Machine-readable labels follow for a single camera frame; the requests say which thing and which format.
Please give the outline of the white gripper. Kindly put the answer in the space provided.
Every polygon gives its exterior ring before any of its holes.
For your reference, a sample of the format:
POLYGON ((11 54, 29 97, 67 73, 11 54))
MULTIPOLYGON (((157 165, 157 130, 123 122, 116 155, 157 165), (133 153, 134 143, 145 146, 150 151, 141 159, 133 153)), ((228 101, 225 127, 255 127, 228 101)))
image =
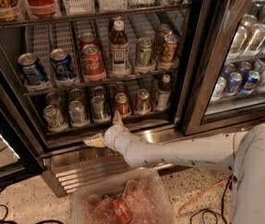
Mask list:
POLYGON ((105 140, 101 133, 83 140, 88 147, 104 148, 105 146, 114 151, 124 154, 133 134, 124 126, 120 113, 116 110, 113 118, 113 124, 105 131, 105 140))

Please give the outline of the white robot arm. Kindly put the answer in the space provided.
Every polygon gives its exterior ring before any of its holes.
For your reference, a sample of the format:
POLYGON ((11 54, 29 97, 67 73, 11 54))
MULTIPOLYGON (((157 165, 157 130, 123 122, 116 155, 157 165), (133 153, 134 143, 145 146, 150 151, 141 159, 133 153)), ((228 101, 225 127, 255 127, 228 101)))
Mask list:
POLYGON ((230 223, 265 224, 265 122, 247 132, 157 144, 131 133, 121 117, 116 117, 104 133, 84 143, 117 151, 131 167, 166 163, 211 170, 231 168, 230 223))

